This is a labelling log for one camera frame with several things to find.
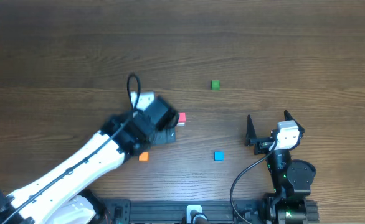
tabletop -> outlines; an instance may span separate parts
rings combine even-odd
[[[317,169],[320,220],[365,222],[365,1],[0,0],[0,189],[43,176],[129,109],[130,72],[187,122],[148,162],[89,186],[99,196],[228,200],[260,158],[244,146],[247,115],[269,136],[288,110],[306,129],[292,156]],[[263,163],[234,196],[272,191]]]

pink block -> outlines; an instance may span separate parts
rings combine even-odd
[[[186,117],[185,117],[185,113],[179,113],[180,118],[178,119],[179,123],[184,123],[186,122]]]

black cable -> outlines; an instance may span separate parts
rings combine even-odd
[[[131,93],[130,93],[130,79],[131,78],[135,78],[135,80],[137,81],[137,98],[136,98],[134,104],[131,102]],[[128,75],[128,78],[127,78],[127,94],[128,94],[128,98],[130,99],[131,108],[133,110],[136,110],[137,105],[138,105],[138,100],[139,100],[140,94],[141,94],[141,82],[140,82],[140,78],[138,78],[138,76],[135,73],[131,73],[131,74]]]
[[[135,104],[131,104],[132,107],[132,111],[136,110],[137,104],[138,104],[138,98],[140,97],[141,94],[141,82],[140,79],[138,78],[137,75],[135,75],[134,73],[131,73],[128,76],[127,79],[127,93],[128,93],[128,97],[131,101],[131,95],[130,95],[130,79],[134,77],[137,80],[137,99],[135,101]],[[92,156],[94,156],[99,150],[101,150],[104,146],[106,146],[106,144],[108,144],[117,134],[119,134],[119,132],[121,130],[123,130],[123,128],[126,126],[126,124],[128,122],[130,122],[132,119],[132,117],[128,118],[125,122],[120,124],[120,127],[116,130],[116,132],[114,134],[112,134],[112,136],[110,136],[100,147],[98,147],[95,151],[93,151],[90,155],[88,155],[87,157],[85,157],[84,159],[82,159],[80,162],[76,163],[74,166],[69,167],[68,169],[66,169],[66,171],[64,173],[62,173],[61,175],[59,175],[57,178],[55,178],[53,181],[51,181],[49,184],[47,184],[45,187],[43,187],[41,190],[39,190],[36,194],[34,194],[33,196],[31,196],[28,200],[26,200],[22,205],[20,205],[19,207],[17,207],[15,209],[15,211],[13,211],[3,222],[2,224],[7,223],[13,216],[15,216],[18,212],[20,212],[24,207],[26,207],[26,205],[30,204],[31,202],[33,202],[38,196],[42,195],[43,192],[45,192],[47,189],[49,189],[51,186],[53,186],[56,182],[58,182],[60,179],[64,178],[66,175],[70,175],[73,174],[73,170],[76,169],[78,166],[82,165],[83,163],[87,163],[89,158],[91,158]]]
[[[274,145],[272,147],[272,149],[261,159],[259,159],[257,162],[253,163],[252,165],[248,166],[248,168],[244,169],[244,171],[242,171],[238,176],[237,178],[235,178],[234,180],[234,183],[232,183],[232,186],[231,186],[231,190],[230,190],[230,203],[231,203],[231,206],[232,206],[232,209],[234,210],[235,214],[240,218],[242,219],[245,223],[248,223],[248,224],[252,224],[251,222],[249,222],[248,220],[246,220],[244,217],[242,217],[242,215],[240,215],[240,213],[238,212],[237,208],[235,207],[234,205],[234,200],[232,198],[232,194],[234,193],[234,188],[235,188],[235,185],[237,184],[238,180],[246,173],[248,172],[251,168],[255,167],[256,165],[258,165],[259,163],[263,162],[266,158],[268,158],[269,156],[271,156],[271,154],[274,152],[274,149],[276,148],[277,146],[277,142],[275,141],[274,142]]]

blue cube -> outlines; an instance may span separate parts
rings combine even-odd
[[[224,160],[224,152],[222,152],[222,151],[214,152],[214,160],[215,161],[223,161]]]

green cube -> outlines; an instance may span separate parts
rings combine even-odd
[[[220,90],[220,80],[212,80],[212,90]]]

